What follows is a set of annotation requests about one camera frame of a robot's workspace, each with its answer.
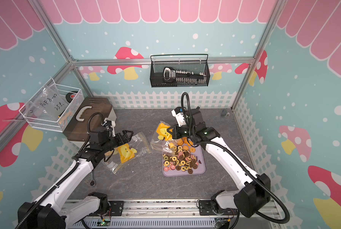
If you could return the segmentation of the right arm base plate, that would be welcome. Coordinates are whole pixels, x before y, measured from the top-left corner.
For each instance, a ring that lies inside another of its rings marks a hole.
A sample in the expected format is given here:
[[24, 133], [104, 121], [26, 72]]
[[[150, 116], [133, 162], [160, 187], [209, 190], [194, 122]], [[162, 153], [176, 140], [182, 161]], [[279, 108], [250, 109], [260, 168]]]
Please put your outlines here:
[[236, 216], [238, 210], [236, 209], [222, 209], [213, 200], [197, 200], [196, 207], [201, 216]]

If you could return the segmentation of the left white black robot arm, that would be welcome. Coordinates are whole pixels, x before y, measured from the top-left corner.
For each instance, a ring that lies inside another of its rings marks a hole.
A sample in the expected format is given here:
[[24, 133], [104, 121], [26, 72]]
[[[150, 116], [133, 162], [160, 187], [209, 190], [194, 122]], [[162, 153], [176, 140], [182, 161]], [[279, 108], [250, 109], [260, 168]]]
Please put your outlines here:
[[[90, 128], [90, 121], [101, 118], [101, 124]], [[47, 191], [33, 202], [25, 202], [18, 209], [17, 229], [66, 229], [83, 221], [88, 215], [104, 216], [111, 211], [106, 194], [92, 192], [83, 200], [64, 210], [62, 207], [80, 182], [89, 175], [101, 161], [109, 160], [107, 152], [114, 152], [129, 143], [134, 132], [123, 130], [115, 133], [115, 122], [103, 114], [92, 114], [87, 123], [87, 139], [67, 171]]]

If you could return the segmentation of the ziploc bag with cookies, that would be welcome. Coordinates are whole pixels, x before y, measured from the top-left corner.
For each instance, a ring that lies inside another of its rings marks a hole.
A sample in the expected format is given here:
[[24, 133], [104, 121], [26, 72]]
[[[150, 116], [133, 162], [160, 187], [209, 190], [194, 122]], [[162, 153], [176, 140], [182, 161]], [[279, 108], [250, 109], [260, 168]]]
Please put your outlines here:
[[172, 148], [176, 145], [176, 141], [173, 140], [172, 135], [168, 133], [167, 129], [169, 127], [170, 126], [163, 121], [159, 123], [150, 141], [150, 146], [153, 150], [172, 153]]
[[104, 165], [113, 173], [116, 174], [123, 166], [134, 159], [140, 152], [140, 148], [124, 144], [105, 154], [105, 159], [102, 161]]
[[132, 136], [129, 142], [130, 150], [134, 153], [135, 157], [140, 157], [151, 153], [150, 145], [143, 132], [139, 132]]

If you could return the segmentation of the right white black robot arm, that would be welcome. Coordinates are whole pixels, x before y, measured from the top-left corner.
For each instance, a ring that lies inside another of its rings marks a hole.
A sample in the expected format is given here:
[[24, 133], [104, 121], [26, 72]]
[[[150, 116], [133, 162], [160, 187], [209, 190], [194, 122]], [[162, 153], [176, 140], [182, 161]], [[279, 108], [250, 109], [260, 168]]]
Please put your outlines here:
[[[211, 197], [211, 208], [216, 214], [222, 210], [237, 210], [237, 216], [254, 214], [277, 224], [290, 221], [286, 205], [271, 191], [271, 180], [266, 174], [258, 174], [246, 165], [226, 144], [221, 135], [207, 127], [199, 107], [192, 109], [188, 93], [181, 95], [181, 105], [172, 111], [177, 124], [168, 128], [174, 140], [185, 138], [192, 147], [202, 147], [212, 155], [231, 176], [238, 191], [219, 191]], [[270, 200], [283, 210], [284, 217], [275, 219], [260, 212]]]

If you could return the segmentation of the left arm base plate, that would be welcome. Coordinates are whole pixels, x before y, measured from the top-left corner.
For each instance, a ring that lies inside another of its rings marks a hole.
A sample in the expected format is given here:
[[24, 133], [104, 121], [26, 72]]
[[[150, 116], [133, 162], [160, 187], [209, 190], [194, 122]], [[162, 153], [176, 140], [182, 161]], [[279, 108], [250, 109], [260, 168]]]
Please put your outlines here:
[[124, 210], [124, 201], [111, 200], [107, 201], [106, 204], [100, 203], [99, 209], [89, 214], [89, 216], [103, 216], [103, 217], [114, 217], [122, 216]]

